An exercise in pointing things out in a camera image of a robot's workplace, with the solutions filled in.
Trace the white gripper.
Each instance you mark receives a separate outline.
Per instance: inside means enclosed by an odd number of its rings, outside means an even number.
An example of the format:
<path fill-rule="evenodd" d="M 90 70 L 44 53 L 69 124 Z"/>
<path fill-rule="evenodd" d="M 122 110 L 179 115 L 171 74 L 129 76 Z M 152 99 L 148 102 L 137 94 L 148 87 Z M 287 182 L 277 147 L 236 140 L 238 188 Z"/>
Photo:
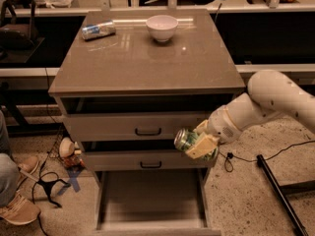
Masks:
<path fill-rule="evenodd" d="M 242 134 L 231 120 L 225 105 L 215 110 L 208 120 L 201 122 L 194 132 L 200 136 L 195 144 L 186 150 L 186 154 L 193 159 L 204 156 L 212 158 L 218 150 L 219 141 L 222 144 L 231 143 Z"/>

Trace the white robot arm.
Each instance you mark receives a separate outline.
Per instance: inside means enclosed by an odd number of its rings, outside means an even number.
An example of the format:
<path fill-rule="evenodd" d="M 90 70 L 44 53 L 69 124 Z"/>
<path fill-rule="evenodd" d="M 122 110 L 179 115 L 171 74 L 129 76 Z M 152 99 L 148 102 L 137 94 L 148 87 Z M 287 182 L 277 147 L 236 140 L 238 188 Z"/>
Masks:
<path fill-rule="evenodd" d="M 194 132 L 198 139 L 186 154 L 200 158 L 219 144 L 231 143 L 244 130 L 288 115 L 315 133 L 315 96 L 283 73 L 263 70 L 251 76 L 247 92 L 211 113 Z"/>

